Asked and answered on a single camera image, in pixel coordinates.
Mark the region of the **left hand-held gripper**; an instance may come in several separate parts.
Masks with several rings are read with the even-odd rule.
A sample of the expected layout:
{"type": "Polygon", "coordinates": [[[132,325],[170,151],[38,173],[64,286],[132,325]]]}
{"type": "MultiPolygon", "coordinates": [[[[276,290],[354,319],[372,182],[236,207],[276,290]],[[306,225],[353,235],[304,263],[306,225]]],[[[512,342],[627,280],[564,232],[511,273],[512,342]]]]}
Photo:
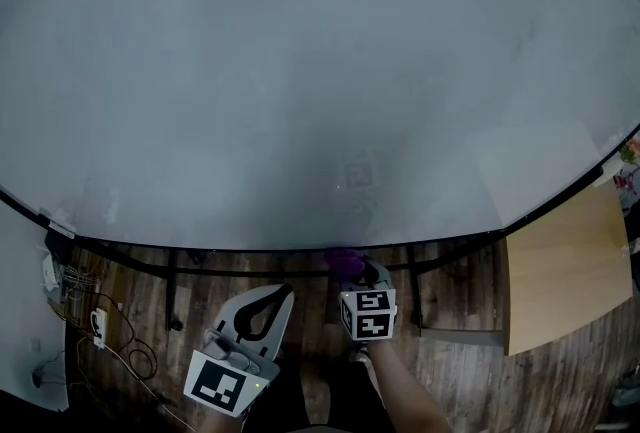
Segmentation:
{"type": "Polygon", "coordinates": [[[206,331],[204,347],[193,351],[183,394],[230,417],[244,416],[279,375],[272,360],[293,304],[289,284],[257,287],[228,300],[214,322],[219,332],[206,331]],[[262,329],[254,332],[252,320],[265,310],[269,314],[262,329]]]}

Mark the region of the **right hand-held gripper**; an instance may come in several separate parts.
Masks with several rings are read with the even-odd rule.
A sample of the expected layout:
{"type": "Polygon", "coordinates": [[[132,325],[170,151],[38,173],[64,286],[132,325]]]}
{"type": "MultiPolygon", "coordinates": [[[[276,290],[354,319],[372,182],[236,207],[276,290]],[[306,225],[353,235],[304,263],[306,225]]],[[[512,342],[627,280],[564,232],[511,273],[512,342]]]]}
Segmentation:
{"type": "Polygon", "coordinates": [[[393,337],[397,314],[396,290],[387,268],[372,259],[365,260],[364,283],[360,274],[334,273],[339,295],[340,318],[352,341],[389,340],[393,337]]]}

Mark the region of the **purple cloth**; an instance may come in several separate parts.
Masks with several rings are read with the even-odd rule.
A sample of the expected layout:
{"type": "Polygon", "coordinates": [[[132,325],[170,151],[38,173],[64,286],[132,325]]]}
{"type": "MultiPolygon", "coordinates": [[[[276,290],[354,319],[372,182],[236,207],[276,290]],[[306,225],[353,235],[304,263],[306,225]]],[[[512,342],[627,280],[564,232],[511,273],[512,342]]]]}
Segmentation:
{"type": "Polygon", "coordinates": [[[353,249],[334,248],[326,250],[324,260],[330,271],[340,278],[361,275],[365,269],[365,259],[361,253],[353,249]]]}

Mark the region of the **large whiteboard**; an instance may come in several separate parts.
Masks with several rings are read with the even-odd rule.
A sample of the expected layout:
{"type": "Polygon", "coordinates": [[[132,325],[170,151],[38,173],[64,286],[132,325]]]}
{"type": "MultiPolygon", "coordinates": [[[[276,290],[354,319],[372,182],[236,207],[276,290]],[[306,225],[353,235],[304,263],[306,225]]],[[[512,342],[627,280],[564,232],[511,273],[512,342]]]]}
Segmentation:
{"type": "Polygon", "coordinates": [[[0,191],[297,250],[511,226],[640,125],[640,0],[0,0],[0,191]]]}

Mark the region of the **person's right forearm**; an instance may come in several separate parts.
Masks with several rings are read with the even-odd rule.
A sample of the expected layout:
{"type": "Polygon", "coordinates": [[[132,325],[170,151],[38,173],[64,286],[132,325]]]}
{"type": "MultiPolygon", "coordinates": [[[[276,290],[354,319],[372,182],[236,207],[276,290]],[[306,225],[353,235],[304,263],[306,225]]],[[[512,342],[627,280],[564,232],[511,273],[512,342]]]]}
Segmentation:
{"type": "Polygon", "coordinates": [[[408,371],[389,340],[370,342],[367,350],[396,433],[452,433],[438,405],[408,371]]]}

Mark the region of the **person's left forearm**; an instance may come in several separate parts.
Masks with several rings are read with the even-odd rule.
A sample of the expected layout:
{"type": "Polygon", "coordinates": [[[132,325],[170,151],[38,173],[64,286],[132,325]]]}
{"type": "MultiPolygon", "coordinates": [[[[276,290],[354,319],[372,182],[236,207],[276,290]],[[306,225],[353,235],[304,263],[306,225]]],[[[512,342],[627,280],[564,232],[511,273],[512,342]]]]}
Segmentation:
{"type": "Polygon", "coordinates": [[[231,417],[216,410],[205,409],[196,433],[242,433],[244,418],[231,417]]]}

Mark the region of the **person's black trousers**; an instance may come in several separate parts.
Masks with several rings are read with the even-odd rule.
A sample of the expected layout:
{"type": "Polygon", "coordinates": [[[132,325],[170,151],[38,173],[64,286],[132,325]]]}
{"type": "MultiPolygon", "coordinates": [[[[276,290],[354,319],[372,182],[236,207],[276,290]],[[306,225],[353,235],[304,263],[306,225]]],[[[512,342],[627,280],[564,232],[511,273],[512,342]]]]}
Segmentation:
{"type": "Polygon", "coordinates": [[[306,409],[300,419],[292,412],[282,412],[283,432],[315,429],[339,433],[396,433],[363,362],[344,362],[329,373],[330,408],[324,424],[310,422],[306,409]]]}

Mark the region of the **white power strip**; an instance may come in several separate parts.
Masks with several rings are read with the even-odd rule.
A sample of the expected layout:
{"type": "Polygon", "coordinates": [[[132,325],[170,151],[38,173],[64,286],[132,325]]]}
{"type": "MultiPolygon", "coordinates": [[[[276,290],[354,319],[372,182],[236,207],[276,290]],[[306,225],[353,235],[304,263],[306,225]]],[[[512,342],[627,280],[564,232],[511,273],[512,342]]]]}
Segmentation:
{"type": "Polygon", "coordinates": [[[90,314],[90,325],[93,331],[93,343],[99,349],[105,348],[107,332],[107,313],[100,308],[96,308],[90,314]]]}

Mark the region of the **light wooden table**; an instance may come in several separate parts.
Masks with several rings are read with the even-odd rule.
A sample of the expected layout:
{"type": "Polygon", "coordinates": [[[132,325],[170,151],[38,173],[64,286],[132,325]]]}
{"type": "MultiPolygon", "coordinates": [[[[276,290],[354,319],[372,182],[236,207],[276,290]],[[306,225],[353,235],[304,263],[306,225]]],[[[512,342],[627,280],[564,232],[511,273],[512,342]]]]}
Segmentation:
{"type": "Polygon", "coordinates": [[[498,247],[501,329],[424,327],[425,337],[500,347],[513,356],[590,324],[633,295],[624,217],[612,181],[588,186],[498,247]]]}

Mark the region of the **white network device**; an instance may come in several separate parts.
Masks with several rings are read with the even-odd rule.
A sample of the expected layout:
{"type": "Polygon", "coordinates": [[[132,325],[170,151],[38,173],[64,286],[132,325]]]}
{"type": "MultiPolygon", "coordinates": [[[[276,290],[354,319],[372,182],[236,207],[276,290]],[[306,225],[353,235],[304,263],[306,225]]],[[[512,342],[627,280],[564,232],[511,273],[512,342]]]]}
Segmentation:
{"type": "Polygon", "coordinates": [[[44,287],[47,292],[52,292],[54,289],[60,287],[59,270],[51,254],[47,254],[42,261],[42,274],[44,287]]]}

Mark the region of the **white marker pen black cap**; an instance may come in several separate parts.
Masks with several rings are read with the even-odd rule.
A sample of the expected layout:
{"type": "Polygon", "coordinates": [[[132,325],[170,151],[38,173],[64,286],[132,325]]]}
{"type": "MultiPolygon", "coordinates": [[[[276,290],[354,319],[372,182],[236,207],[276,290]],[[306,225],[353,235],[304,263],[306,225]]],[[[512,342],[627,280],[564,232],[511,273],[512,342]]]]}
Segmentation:
{"type": "Polygon", "coordinates": [[[72,229],[60,224],[51,218],[50,214],[43,208],[38,212],[38,218],[41,220],[42,226],[50,231],[55,231],[71,240],[76,237],[75,232],[72,229]]]}

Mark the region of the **white vase with flowers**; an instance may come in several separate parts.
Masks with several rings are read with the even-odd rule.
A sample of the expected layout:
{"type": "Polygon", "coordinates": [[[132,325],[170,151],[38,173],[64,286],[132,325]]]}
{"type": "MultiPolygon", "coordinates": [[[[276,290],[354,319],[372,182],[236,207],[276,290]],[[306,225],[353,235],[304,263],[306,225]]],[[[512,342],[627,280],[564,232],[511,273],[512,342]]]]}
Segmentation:
{"type": "Polygon", "coordinates": [[[608,180],[620,173],[626,166],[640,165],[640,139],[634,137],[627,141],[618,152],[603,166],[603,177],[608,180]]]}

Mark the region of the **small red ornament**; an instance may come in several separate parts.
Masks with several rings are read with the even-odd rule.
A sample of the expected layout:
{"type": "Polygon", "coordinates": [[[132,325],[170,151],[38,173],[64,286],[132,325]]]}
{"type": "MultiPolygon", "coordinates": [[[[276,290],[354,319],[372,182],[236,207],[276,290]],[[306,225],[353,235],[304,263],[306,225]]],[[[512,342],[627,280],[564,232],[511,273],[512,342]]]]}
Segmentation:
{"type": "Polygon", "coordinates": [[[619,172],[613,176],[613,182],[615,187],[620,192],[626,192],[627,194],[637,195],[635,186],[635,175],[640,172],[640,167],[634,169],[631,172],[619,172]]]}

